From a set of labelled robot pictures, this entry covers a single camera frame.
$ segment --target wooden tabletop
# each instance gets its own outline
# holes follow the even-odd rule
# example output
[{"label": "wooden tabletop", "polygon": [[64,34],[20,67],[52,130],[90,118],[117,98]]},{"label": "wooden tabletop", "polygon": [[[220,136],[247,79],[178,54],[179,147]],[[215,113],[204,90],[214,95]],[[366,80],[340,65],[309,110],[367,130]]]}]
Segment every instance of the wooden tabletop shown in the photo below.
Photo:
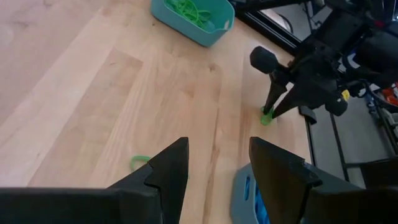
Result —
[{"label": "wooden tabletop", "polygon": [[262,45],[236,20],[206,49],[154,19],[149,0],[0,2],[0,186],[107,187],[132,156],[188,136],[181,223],[229,223],[237,169],[259,136],[310,161],[304,119],[269,126],[269,77],[249,63]]}]

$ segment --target teal bin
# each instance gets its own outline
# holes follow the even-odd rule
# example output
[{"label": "teal bin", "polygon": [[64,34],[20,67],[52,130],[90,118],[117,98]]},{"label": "teal bin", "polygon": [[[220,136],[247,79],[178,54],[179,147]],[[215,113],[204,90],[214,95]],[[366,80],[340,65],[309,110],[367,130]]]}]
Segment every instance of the teal bin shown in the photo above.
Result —
[{"label": "teal bin", "polygon": [[151,0],[152,15],[204,47],[212,46],[233,27],[235,11],[228,0],[190,0],[198,10],[210,12],[202,27],[175,12],[172,1],[181,0]]}]

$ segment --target green elastic band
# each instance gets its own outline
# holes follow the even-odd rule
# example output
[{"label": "green elastic band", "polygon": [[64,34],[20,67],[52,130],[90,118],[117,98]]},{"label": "green elastic band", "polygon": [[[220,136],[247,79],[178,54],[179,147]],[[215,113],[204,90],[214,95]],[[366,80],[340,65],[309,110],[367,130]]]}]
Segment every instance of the green elastic band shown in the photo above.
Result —
[{"label": "green elastic band", "polygon": [[131,158],[130,162],[130,168],[134,170],[134,166],[136,165],[136,162],[141,161],[141,162],[148,162],[150,160],[149,156],[134,156]]},{"label": "green elastic band", "polygon": [[205,23],[210,20],[211,12],[206,10],[198,10],[197,6],[192,0],[166,1],[173,7],[175,12],[202,29],[205,28]]},{"label": "green elastic band", "polygon": [[274,108],[271,108],[271,110],[267,113],[261,116],[261,124],[267,126],[268,124],[271,124],[272,122],[272,115],[274,114]]}]

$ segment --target yellow label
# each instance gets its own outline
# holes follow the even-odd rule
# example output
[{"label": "yellow label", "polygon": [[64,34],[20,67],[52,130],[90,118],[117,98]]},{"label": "yellow label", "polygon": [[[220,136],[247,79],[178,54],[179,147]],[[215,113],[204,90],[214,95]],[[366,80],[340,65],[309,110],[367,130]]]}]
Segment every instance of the yellow label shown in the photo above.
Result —
[{"label": "yellow label", "polygon": [[344,90],[341,94],[343,95],[343,98],[345,101],[349,100],[349,91],[348,90]]}]

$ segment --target blue bin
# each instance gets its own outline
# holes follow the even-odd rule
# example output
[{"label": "blue bin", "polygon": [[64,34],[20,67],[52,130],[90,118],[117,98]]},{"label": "blue bin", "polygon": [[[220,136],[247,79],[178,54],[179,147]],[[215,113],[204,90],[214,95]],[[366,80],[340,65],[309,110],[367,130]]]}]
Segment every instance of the blue bin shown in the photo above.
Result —
[{"label": "blue bin", "polygon": [[270,224],[251,165],[238,170],[231,199],[233,224]]},{"label": "blue bin", "polygon": [[169,6],[166,0],[152,0],[150,11],[154,17],[186,35],[204,47],[212,46],[234,24],[235,11],[228,0],[192,0],[199,10],[210,11],[211,29],[202,29]]}]

